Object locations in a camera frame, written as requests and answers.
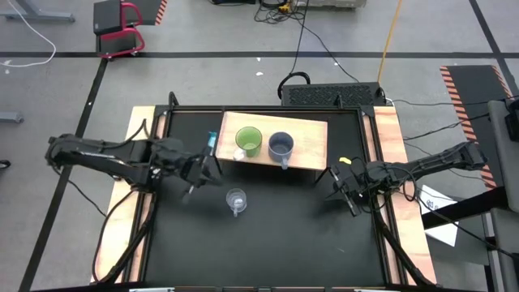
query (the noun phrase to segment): metal stand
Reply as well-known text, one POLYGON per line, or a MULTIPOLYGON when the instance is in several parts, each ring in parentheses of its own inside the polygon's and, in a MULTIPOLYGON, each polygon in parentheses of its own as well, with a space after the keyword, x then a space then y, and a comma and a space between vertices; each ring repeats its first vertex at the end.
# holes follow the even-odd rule
MULTIPOLYGON (((22 13, 22 16, 25 19, 64 20, 75 22, 75 18, 71 13, 42 11, 32 3, 32 0, 16 0, 16 2, 20 7, 22 7, 22 9, 24 9, 25 13, 22 13)), ((20 19, 16 11, 0 11, 0 15, 6 16, 7 19, 20 19)))
POLYGON ((0 112, 0 122, 21 123, 24 117, 19 112, 0 112))
MULTIPOLYGON (((435 212, 452 221, 459 221, 463 218, 490 212, 492 208, 508 208, 508 200, 504 187, 497 187, 490 191, 485 191, 481 195, 476 195, 475 197, 436 209, 435 212)), ((423 228, 426 230, 447 224, 446 220, 438 217, 433 212, 423 214, 422 222, 423 228)))

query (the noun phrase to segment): wooden table edge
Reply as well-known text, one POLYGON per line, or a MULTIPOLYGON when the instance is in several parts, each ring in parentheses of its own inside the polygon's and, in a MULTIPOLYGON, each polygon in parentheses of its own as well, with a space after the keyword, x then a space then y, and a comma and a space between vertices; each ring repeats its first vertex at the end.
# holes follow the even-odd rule
MULTIPOLYGON (((384 160, 388 162, 406 162, 407 156, 405 153, 405 147, 395 108, 375 107, 374 109, 375 121, 379 132, 379 141, 384 160)), ((148 120, 148 125, 151 125, 154 111, 155 106, 135 106, 132 110, 127 130, 127 137, 135 132, 135 130, 139 127, 140 123, 142 122, 143 118, 146 118, 148 120)), ((367 116, 364 116, 363 121, 367 133, 368 151, 370 152, 370 157, 376 157, 374 140, 371 134, 370 120, 367 116)), ((162 119, 159 122, 159 125, 157 127, 157 134, 161 135, 163 129, 164 119, 162 119)), ((138 135, 135 138, 138 140, 143 139, 144 137, 138 135)), ((408 190, 412 190, 412 185, 407 186, 407 188, 408 190)), ((115 182, 114 189, 112 191, 112 196, 110 199, 110 207, 118 202, 118 200, 121 197, 122 190, 129 191, 130 186, 125 182, 115 182)), ((432 265, 432 259, 429 253, 429 247, 427 245, 427 239, 425 235, 425 230, 423 229, 422 217, 420 214, 418 204, 408 202, 407 200, 405 200, 403 195, 399 194, 393 195, 392 203, 395 218, 397 221, 398 234, 401 240, 402 247, 407 252, 409 257, 412 259, 414 264, 420 269, 420 271, 422 271, 423 275, 430 281, 436 282, 434 267, 432 265)), ((125 219, 123 221, 117 222, 117 224, 124 225, 124 230, 122 232, 119 232, 118 237, 112 237, 109 242, 105 241, 106 236, 109 235, 108 225, 111 221, 114 220, 109 220, 109 224, 107 224, 107 229, 105 231, 104 239, 101 244, 99 256, 96 260, 97 275, 99 278, 103 277, 112 268, 113 264, 117 260, 116 257, 124 251, 124 248, 126 248, 128 244, 128 240, 131 233, 131 226, 133 225, 134 215, 136 211, 136 199, 128 200, 127 202, 122 204, 121 207, 123 205, 126 205, 126 208, 124 208, 124 212, 126 212, 127 214, 126 216, 124 216, 125 219)), ((148 211, 148 205, 144 204, 143 208, 143 212, 145 215, 148 211)), ((387 213, 383 212, 383 217, 385 220, 387 220, 387 213)), ((130 281, 139 280, 138 275, 144 249, 143 242, 140 243, 139 247, 135 251, 132 260, 131 274, 129 277, 130 281)), ((388 256, 388 265, 391 277, 390 281, 392 283, 398 284, 400 281, 398 277, 396 257, 394 252, 392 251, 392 248, 388 245, 387 242, 386 251, 388 256)), ((410 284, 413 284, 413 281, 410 278, 409 274, 407 274, 407 279, 410 284)))

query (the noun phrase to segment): gray floor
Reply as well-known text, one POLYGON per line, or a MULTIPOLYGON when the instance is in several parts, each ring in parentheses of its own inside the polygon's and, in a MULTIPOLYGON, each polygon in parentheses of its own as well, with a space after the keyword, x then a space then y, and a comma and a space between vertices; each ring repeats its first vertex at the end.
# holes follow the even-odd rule
MULTIPOLYGON (((74 24, 34 23, 60 52, 92 52, 93 0, 40 0, 42 8, 75 14, 74 24)), ((519 36, 513 17, 519 3, 478 0, 500 46, 517 52, 519 36)), ((396 0, 368 0, 351 11, 310 11, 307 26, 330 50, 379 52, 396 7, 396 0)), ((8 8, 5 2, 0 9, 8 8)), ((294 51, 299 26, 255 23, 256 6, 218 7, 205 0, 170 0, 162 25, 140 29, 148 52, 294 51)), ((0 19, 0 52, 50 51, 22 23, 0 19)), ((322 51, 305 33, 301 50, 322 51)), ((405 1, 390 46, 392 52, 491 52, 466 0, 405 1)), ((30 58, 12 58, 26 63, 30 58)), ((174 90, 184 105, 277 105, 276 88, 290 71, 292 58, 122 59, 109 63, 97 95, 86 137, 121 140, 135 105, 165 104, 174 90)), ((373 81, 376 58, 343 58, 341 65, 361 81, 373 81)), ((519 60, 506 60, 519 75, 519 60)), ((329 58, 300 58, 297 68, 313 83, 350 82, 329 58)), ((382 85, 388 97, 415 102, 449 102, 439 67, 490 64, 493 59, 388 59, 382 85)), ((99 60, 56 58, 44 66, 0 68, 0 109, 20 110, 26 121, 0 124, 0 158, 13 166, 0 174, 0 290, 16 290, 26 268, 58 176, 43 155, 52 135, 74 132, 90 91, 99 60)), ((412 136, 455 122, 452 108, 398 104, 403 135, 412 136)), ((413 141, 438 152, 464 140, 461 128, 413 141)), ((409 159, 422 154, 407 148, 409 159)), ((112 182, 103 174, 76 168, 77 182, 102 208, 107 208, 112 182)), ((459 179, 449 172, 428 176, 422 183, 444 193, 470 197, 484 191, 481 182, 459 179)), ((90 279, 90 263, 101 217, 71 187, 66 189, 33 289, 78 286, 90 279)), ((447 287, 485 290, 483 268, 473 264, 434 260, 439 283, 447 287)))

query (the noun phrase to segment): green cup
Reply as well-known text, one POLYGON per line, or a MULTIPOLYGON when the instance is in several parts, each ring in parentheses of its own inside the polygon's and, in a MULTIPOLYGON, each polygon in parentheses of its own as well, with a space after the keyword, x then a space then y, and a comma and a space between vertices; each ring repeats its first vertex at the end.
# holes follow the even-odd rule
POLYGON ((255 157, 261 150, 261 132, 254 127, 241 128, 236 133, 236 145, 245 150, 247 157, 255 157))

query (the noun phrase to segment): wooden platform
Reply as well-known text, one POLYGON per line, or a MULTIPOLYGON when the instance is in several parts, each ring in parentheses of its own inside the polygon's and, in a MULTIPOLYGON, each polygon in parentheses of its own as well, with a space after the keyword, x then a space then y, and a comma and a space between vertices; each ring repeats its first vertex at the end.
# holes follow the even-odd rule
POLYGON ((263 136, 261 151, 257 157, 244 157, 241 162, 263 165, 279 165, 268 156, 268 139, 278 131, 289 133, 294 138, 294 150, 289 167, 308 170, 326 168, 328 123, 298 118, 279 118, 259 114, 225 112, 221 122, 217 145, 217 158, 234 159, 236 133, 243 127, 255 127, 263 136))

